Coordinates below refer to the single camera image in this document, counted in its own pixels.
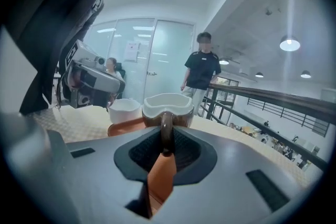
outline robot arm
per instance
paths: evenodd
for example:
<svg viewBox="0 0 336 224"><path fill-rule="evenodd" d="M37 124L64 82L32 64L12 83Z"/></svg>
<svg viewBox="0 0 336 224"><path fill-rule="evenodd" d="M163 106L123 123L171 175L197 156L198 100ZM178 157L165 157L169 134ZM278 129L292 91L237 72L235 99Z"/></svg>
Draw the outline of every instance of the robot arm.
<svg viewBox="0 0 336 224"><path fill-rule="evenodd" d="M105 59L77 40L65 58L62 76L64 97L73 108L98 105L106 108L111 96L123 92L125 82L105 72Z"/></svg>

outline metal railing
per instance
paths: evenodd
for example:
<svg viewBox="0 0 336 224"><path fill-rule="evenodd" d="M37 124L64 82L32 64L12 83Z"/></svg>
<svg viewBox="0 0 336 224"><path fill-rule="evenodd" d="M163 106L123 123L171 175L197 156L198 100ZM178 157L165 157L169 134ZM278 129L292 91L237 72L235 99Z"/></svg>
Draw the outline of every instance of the metal railing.
<svg viewBox="0 0 336 224"><path fill-rule="evenodd" d="M291 96L289 94L282 94L277 92L271 92L271 91L263 91L263 90L256 90L256 89L250 89L250 88L241 88L240 87L233 87L233 86L217 86L214 84L211 84L211 89L213 89L212 97L211 99L208 97L205 97L206 103L209 104L209 108L206 108L204 105L201 105L201 107L207 112L206 118L208 120L216 120L218 123L225 125L223 121L221 121L216 115L213 114L214 107L219 106L223 110L227 110L230 113L240 117L241 119L247 121L248 123L254 125L255 127L261 129L264 133L267 133L268 135L274 137L279 142L282 142L289 148L293 149L295 152L300 154L302 159L306 159L311 161L313 164L315 164L318 168L321 170L325 170L327 167L327 162L323 159L319 158L318 156L312 154L310 151L305 149L304 147L300 146L299 144L288 140L287 138L280 135L278 132L272 130L271 128L268 128L264 126L262 123L257 122L238 111L235 111L232 108L227 107L224 104L221 104L216 101L218 91L224 91L242 95L248 98L253 98L257 100L256 98L260 97L260 99L264 99L265 101L268 101L270 104L282 104L283 106L286 106L288 108L292 108L294 111L299 112L305 112L307 111L307 114L315 116L319 120L325 120L330 119L332 122L335 122L333 115L336 115L336 104L331 104L328 102L320 101L320 100L313 100L310 98L302 98L297 97L295 95Z"/></svg>
<svg viewBox="0 0 336 224"><path fill-rule="evenodd" d="M267 112L273 113L275 115L280 116L280 118L285 118L287 120L296 122L301 126L305 126L315 133L322 135L323 137L326 136L326 133L329 128L329 123L325 121L317 121L311 116L308 116L303 113L298 113L293 110L286 109L284 107L273 105L270 103L262 102L256 99L249 98L247 100L248 105L252 105L256 108L261 110L265 110Z"/></svg>

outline counter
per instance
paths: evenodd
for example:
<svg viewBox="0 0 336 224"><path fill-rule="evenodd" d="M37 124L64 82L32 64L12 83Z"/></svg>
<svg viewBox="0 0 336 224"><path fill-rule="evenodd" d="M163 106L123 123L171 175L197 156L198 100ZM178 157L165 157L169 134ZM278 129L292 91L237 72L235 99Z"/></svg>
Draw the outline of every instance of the counter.
<svg viewBox="0 0 336 224"><path fill-rule="evenodd" d="M28 117L34 118L45 129L59 132L66 143L106 138L107 129L111 125L109 113L98 106L74 109L67 105L62 106L60 110L47 109ZM310 180L298 166L253 137L198 116L194 116L190 128L244 143L280 166L302 187L310 184Z"/></svg>

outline black chair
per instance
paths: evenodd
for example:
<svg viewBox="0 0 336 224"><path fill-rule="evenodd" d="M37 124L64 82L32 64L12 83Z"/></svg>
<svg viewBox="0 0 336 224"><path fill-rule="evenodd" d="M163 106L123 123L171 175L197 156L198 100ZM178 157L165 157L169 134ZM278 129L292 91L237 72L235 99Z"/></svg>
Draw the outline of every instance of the black chair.
<svg viewBox="0 0 336 224"><path fill-rule="evenodd" d="M122 78L125 77L126 75L126 71L122 69L122 66L121 66L121 63L120 62L117 62L115 64L115 71L118 71L121 75ZM117 99L122 99L122 93L120 93L118 96L117 96Z"/></svg>

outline ceiling light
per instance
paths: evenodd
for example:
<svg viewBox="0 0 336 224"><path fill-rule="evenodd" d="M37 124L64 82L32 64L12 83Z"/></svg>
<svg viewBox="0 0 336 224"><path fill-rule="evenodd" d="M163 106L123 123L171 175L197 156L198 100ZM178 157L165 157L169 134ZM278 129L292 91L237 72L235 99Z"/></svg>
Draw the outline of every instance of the ceiling light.
<svg viewBox="0 0 336 224"><path fill-rule="evenodd" d="M310 72L309 71L303 71L302 74L301 74L301 77L304 78L304 79L310 79L311 78L311 75L310 75Z"/></svg>
<svg viewBox="0 0 336 224"><path fill-rule="evenodd" d="M229 64L229 61L223 59L223 60L219 61L219 64L220 64L220 65L228 65L228 64Z"/></svg>
<svg viewBox="0 0 336 224"><path fill-rule="evenodd" d="M154 30L154 26L153 27L149 27L149 26L133 26L134 30L142 30L142 31L153 31Z"/></svg>
<svg viewBox="0 0 336 224"><path fill-rule="evenodd" d="M115 30L116 30L115 28L106 28L106 29L97 30L97 32L104 33L104 32L113 32Z"/></svg>
<svg viewBox="0 0 336 224"><path fill-rule="evenodd" d="M300 48L300 42L293 36L284 36L281 39L280 48L285 51L295 51Z"/></svg>
<svg viewBox="0 0 336 224"><path fill-rule="evenodd" d="M256 73L256 77L257 77L257 78L263 78L263 77L264 77L264 75L263 75L263 73L261 73L261 72L258 72L258 73Z"/></svg>

